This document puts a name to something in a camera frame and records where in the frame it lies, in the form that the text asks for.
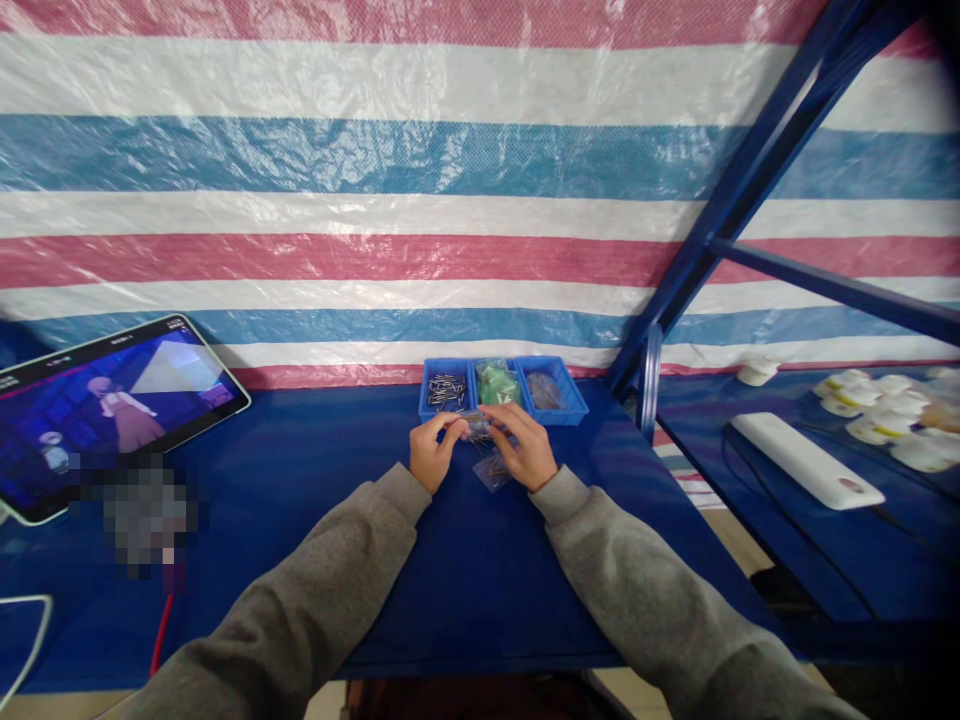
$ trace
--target tablet screen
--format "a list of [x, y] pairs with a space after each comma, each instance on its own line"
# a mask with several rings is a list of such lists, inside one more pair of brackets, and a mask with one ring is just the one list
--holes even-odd
[[162, 452], [248, 404], [182, 316], [2, 371], [0, 496], [38, 522], [66, 507], [78, 456]]

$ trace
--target red cable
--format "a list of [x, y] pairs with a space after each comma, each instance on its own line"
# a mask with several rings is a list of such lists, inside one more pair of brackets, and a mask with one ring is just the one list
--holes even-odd
[[160, 656], [163, 655], [163, 638], [167, 635], [167, 625], [170, 624], [170, 611], [173, 610], [173, 595], [167, 595], [167, 604], [163, 607], [163, 617], [160, 619], [160, 629], [157, 630], [157, 641], [153, 644], [153, 660], [150, 661], [150, 677], [160, 669]]

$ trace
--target gray sweatshirt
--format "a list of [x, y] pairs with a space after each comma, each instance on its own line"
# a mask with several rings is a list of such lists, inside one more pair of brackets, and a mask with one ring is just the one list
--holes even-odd
[[[564, 466], [530, 499], [580, 600], [674, 718], [863, 718], [600, 488]], [[379, 614], [430, 502], [399, 463], [361, 485], [174, 654], [128, 717], [300, 720]]]

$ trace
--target yellow label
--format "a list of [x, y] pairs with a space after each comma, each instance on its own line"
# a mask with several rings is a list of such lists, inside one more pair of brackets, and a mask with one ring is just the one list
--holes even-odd
[[874, 432], [880, 433], [881, 435], [886, 435], [887, 437], [903, 437], [904, 435], [906, 435], [906, 433], [894, 432], [893, 430], [890, 430], [885, 427], [881, 427], [879, 425], [874, 425], [873, 430]]
[[860, 403], [854, 402], [853, 400], [848, 398], [846, 395], [843, 395], [842, 393], [836, 393], [834, 397], [840, 402], [842, 402], [844, 405], [849, 405], [850, 407], [860, 407]]

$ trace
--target animated character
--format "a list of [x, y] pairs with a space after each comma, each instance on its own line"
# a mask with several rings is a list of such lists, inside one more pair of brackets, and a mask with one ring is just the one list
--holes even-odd
[[110, 378], [94, 378], [87, 383], [87, 390], [100, 398], [103, 416], [112, 417], [117, 421], [119, 452], [133, 452], [166, 434], [160, 424], [153, 419], [157, 414], [123, 392], [123, 388]]
[[47, 466], [57, 475], [63, 475], [70, 469], [70, 456], [67, 451], [60, 447], [63, 435], [58, 432], [45, 432], [38, 440], [43, 443], [43, 459], [47, 461]]

